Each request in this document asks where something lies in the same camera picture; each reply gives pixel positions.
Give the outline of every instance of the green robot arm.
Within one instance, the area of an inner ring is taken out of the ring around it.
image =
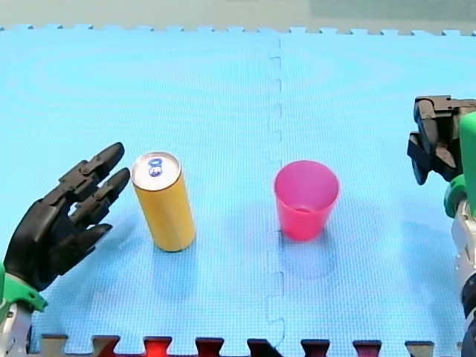
[[[469,213],[476,217],[476,112],[460,119],[460,148],[463,173],[453,178],[445,194],[446,214],[454,218],[464,199]]]

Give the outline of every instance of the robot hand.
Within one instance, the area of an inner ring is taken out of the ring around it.
[[[47,305],[39,292],[93,252],[112,228],[100,222],[127,185],[129,170],[123,168],[98,185],[123,154],[123,145],[116,143],[81,161],[18,224],[0,264],[0,357],[26,356],[31,314]]]
[[[460,148],[460,119],[476,111],[476,100],[452,99],[448,95],[418,97],[414,120],[418,132],[408,139],[408,156],[418,184],[424,184],[431,171],[447,182],[463,173]]]
[[[116,143],[92,160],[81,161],[31,205],[10,240],[4,259],[7,274],[40,292],[93,252],[94,244],[112,227],[99,223],[127,185],[129,170],[119,170],[101,188],[97,185],[123,154],[123,145]]]

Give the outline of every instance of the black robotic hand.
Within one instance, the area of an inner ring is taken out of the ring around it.
[[[112,228],[100,222],[127,185],[129,170],[123,168],[98,185],[123,154],[123,145],[116,143],[90,161],[81,161],[31,205],[10,240],[4,259],[8,274],[40,292],[93,252],[94,244]],[[76,210],[69,215],[74,203]]]
[[[418,132],[410,133],[407,154],[418,184],[424,184],[431,171],[447,182],[463,173],[459,124],[462,116],[474,111],[476,100],[452,99],[448,95],[415,99]]]

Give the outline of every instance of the interlocking puzzle mat edge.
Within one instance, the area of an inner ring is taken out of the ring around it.
[[[214,26],[198,26],[194,29],[186,29],[184,26],[180,25],[173,25],[173,26],[166,26],[165,28],[157,28],[150,25],[138,25],[133,26],[132,28],[127,28],[120,25],[103,25],[103,26],[96,26],[91,24],[76,24],[74,26],[65,26],[62,24],[46,24],[41,26],[31,25],[31,24],[17,24],[11,27],[2,26],[0,24],[0,31],[3,30],[41,30],[41,29],[83,29],[83,30],[145,30],[145,31],[179,31],[179,32],[266,32],[272,31],[279,33],[278,30],[270,27],[259,27],[256,30],[246,30],[243,26],[229,26],[224,30],[216,29]],[[419,36],[419,35],[433,35],[433,36],[476,36],[476,30],[470,32],[463,32],[461,30],[455,29],[447,29],[442,30],[438,33],[433,33],[426,30],[411,30],[409,33],[404,31],[400,31],[393,28],[382,28],[379,31],[370,31],[366,28],[350,28],[349,30],[341,30],[339,28],[334,27],[321,27],[321,28],[307,28],[304,26],[293,26],[287,29],[288,33],[311,33],[311,34],[342,34],[342,35],[399,35],[399,36]]]
[[[92,339],[94,352],[89,355],[66,354],[63,347],[68,338],[66,336],[45,336],[42,339],[42,352],[30,354],[29,357],[115,357],[114,347],[119,341],[117,336],[100,336]],[[172,356],[167,353],[171,338],[145,338],[144,346],[146,356],[165,357]],[[196,346],[198,356],[219,357],[223,340],[220,338],[197,338]],[[352,343],[356,357],[379,357],[380,341],[354,341]],[[327,340],[302,340],[301,346],[305,356],[326,357],[332,344]],[[285,357],[273,348],[266,340],[248,340],[249,356],[255,357]],[[409,341],[405,344],[408,356],[433,357],[434,344],[430,341]]]

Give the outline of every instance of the mat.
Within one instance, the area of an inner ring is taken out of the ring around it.
[[[65,334],[66,353],[118,335],[120,354],[170,336],[174,355],[196,353],[198,337],[224,338],[223,356],[247,355],[249,338],[284,356],[301,356],[303,339],[330,340],[329,356],[355,353],[355,340],[380,340],[383,356],[415,340],[456,355],[446,184],[417,186],[406,143],[416,96],[474,97],[476,38],[148,30],[0,33],[4,237],[116,141],[123,166],[157,149],[179,157],[198,230],[180,254],[154,249],[129,187],[106,219],[114,229],[45,291],[34,349]],[[300,158],[329,165],[341,197],[322,239],[296,245],[277,230],[271,183]]]

